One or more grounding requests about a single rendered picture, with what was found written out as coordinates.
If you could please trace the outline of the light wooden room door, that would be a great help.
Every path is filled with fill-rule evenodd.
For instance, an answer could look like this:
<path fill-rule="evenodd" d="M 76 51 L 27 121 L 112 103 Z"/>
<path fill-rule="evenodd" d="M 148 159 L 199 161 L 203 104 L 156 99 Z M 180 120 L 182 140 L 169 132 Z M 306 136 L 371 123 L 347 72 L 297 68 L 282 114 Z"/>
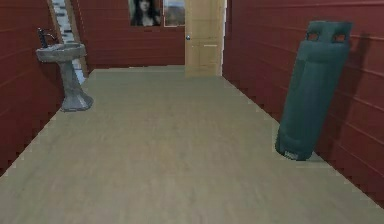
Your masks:
<path fill-rule="evenodd" d="M 185 0 L 185 76 L 220 76 L 227 0 Z"/>

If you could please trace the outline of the framed landscape picture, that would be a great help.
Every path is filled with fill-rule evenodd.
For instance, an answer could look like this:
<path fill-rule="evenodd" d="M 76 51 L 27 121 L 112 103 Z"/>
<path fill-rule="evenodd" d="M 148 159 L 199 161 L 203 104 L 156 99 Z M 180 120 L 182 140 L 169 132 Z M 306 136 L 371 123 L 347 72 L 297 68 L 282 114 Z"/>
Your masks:
<path fill-rule="evenodd" d="M 163 0 L 164 26 L 185 25 L 185 0 Z"/>

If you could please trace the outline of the framed portrait of woman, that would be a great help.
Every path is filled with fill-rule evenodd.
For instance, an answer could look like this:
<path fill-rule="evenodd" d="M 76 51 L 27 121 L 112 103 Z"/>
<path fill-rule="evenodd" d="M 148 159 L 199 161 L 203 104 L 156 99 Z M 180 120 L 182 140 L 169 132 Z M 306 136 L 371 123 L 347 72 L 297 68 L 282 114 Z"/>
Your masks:
<path fill-rule="evenodd" d="M 161 25 L 161 15 L 155 0 L 129 0 L 128 3 L 131 26 Z"/>

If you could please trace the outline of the dark green gas cylinder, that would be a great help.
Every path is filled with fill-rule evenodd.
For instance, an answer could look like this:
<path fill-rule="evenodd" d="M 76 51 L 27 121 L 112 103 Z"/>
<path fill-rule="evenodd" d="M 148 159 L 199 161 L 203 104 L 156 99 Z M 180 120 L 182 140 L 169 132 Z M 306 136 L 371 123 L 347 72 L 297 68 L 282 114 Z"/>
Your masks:
<path fill-rule="evenodd" d="M 305 161 L 319 140 L 331 99 L 350 51 L 353 24 L 311 21 L 299 44 L 275 150 Z"/>

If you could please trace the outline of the black sink faucet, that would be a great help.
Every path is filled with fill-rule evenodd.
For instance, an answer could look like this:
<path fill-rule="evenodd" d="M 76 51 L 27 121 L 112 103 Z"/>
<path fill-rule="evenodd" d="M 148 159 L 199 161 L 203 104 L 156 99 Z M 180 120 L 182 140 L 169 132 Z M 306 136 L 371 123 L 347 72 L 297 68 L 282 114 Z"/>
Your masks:
<path fill-rule="evenodd" d="M 47 37 L 50 37 L 53 41 L 57 40 L 57 38 L 54 35 L 52 35 L 50 33 L 47 33 L 46 29 L 43 29 L 43 28 L 38 28 L 37 29 L 37 34 L 38 34 L 41 46 L 43 48 L 47 48 L 48 47 L 48 43 L 46 41 Z"/>

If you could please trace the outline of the grey pedestal sink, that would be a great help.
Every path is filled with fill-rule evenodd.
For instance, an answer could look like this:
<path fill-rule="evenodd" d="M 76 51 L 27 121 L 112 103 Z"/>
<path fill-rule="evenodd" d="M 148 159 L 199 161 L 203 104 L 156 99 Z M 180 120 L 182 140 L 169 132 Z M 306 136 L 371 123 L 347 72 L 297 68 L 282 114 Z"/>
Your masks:
<path fill-rule="evenodd" d="M 53 44 L 36 50 L 37 58 L 43 63 L 56 63 L 60 68 L 64 99 L 61 110 L 63 112 L 85 111 L 92 107 L 93 99 L 87 95 L 79 82 L 73 61 L 86 55 L 85 45 L 82 43 Z"/>

